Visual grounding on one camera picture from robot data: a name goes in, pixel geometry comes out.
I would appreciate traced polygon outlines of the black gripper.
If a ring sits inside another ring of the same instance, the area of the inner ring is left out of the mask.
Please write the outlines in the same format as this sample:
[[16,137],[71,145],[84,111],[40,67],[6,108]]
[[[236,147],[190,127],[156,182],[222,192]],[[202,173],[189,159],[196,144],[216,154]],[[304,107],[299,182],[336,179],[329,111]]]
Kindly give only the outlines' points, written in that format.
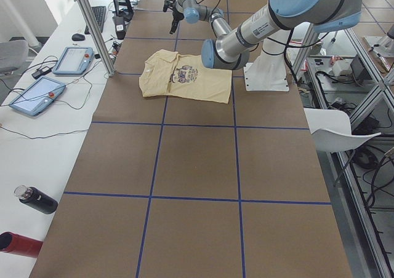
[[174,9],[172,11],[172,15],[173,15],[173,22],[171,23],[169,34],[174,34],[177,31],[178,22],[182,21],[182,13],[179,12],[177,9]]

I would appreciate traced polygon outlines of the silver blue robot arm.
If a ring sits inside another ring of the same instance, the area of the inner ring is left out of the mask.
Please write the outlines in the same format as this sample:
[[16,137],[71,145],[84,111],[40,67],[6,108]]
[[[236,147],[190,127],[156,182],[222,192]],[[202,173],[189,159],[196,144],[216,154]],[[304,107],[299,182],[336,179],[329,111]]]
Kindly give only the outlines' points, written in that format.
[[201,59],[206,68],[238,70],[249,60],[248,50],[279,30],[312,23],[316,33],[340,31],[357,25],[362,0],[268,0],[239,27],[204,41]]
[[170,34],[174,34],[180,21],[185,20],[189,24],[199,21],[208,22],[216,36],[223,39],[232,33],[233,29],[224,19],[223,11],[218,7],[208,7],[197,0],[164,0],[163,12],[172,11],[173,20]]

